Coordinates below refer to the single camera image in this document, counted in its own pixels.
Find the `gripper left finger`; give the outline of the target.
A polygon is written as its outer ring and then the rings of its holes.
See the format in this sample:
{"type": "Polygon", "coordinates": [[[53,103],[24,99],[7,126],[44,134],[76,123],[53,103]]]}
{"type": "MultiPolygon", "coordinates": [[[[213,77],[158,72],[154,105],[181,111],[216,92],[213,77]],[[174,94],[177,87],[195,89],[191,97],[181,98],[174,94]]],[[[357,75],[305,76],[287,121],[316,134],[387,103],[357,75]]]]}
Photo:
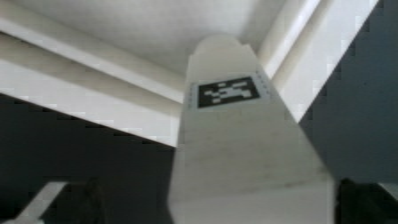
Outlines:
{"type": "Polygon", "coordinates": [[[28,202],[28,205],[14,219],[16,224],[44,224],[40,216],[48,210],[51,202],[56,199],[65,182],[48,182],[28,202]]]}

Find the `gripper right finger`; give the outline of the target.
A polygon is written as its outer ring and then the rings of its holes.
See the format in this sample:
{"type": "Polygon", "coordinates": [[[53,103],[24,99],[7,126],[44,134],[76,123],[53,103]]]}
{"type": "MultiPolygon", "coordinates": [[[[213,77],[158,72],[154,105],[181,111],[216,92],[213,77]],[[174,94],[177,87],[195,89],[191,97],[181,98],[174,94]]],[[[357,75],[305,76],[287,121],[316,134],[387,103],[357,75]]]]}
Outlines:
{"type": "Polygon", "coordinates": [[[398,184],[378,182],[376,186],[380,187],[380,195],[382,197],[398,202],[398,184]]]}

